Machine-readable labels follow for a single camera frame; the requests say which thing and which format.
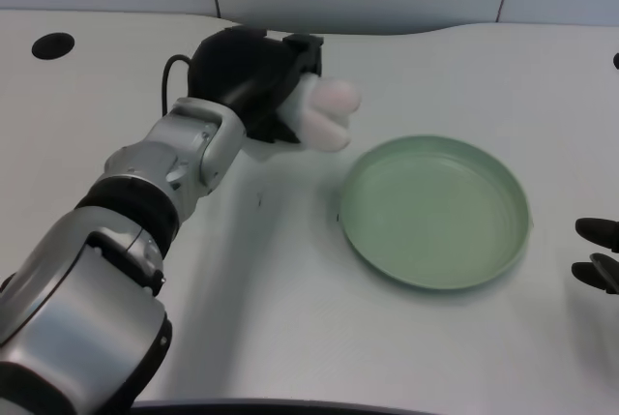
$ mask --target black circular hole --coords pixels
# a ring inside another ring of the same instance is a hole
[[[69,33],[50,33],[32,44],[32,55],[41,60],[53,60],[67,55],[74,48],[75,39]]]

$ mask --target silver arm segment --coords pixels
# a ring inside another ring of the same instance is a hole
[[[180,99],[142,141],[107,160],[95,186],[139,181],[180,224],[217,187],[245,133],[227,107]],[[155,297],[167,247],[131,211],[97,205],[54,225],[0,294],[0,400],[35,413],[125,409],[169,347]]]

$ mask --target green plate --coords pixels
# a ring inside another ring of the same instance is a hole
[[[531,226],[510,170],[438,136],[396,139],[362,156],[344,185],[339,219],[369,263],[432,289],[470,287],[505,272]]]

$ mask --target white table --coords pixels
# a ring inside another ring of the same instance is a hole
[[[0,12],[0,275],[18,268],[122,145],[160,114],[172,54],[229,22],[185,15]],[[67,31],[68,56],[35,59]],[[449,414],[619,410],[619,299],[572,278],[600,249],[579,217],[619,219],[619,28],[471,25],[327,36],[324,74],[364,96],[339,154],[248,143],[165,260],[174,323],[142,400],[295,398]],[[171,96],[185,93],[175,67]],[[386,280],[339,230],[339,184],[395,136],[464,139],[528,193],[528,254],[479,290]],[[267,154],[272,156],[261,162]]]

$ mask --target robotic hand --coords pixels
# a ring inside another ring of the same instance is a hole
[[[243,27],[206,39],[189,97],[113,154],[77,207],[0,289],[0,400],[36,414],[125,413],[159,368],[172,325],[157,300],[162,261],[197,199],[220,183],[245,135],[336,151],[359,105],[320,78],[322,40]]]
[[[619,252],[619,222],[603,219],[579,219],[576,232],[587,241]],[[574,276],[585,284],[605,290],[607,294],[619,294],[619,262],[604,255],[592,253],[589,262],[572,265]]]

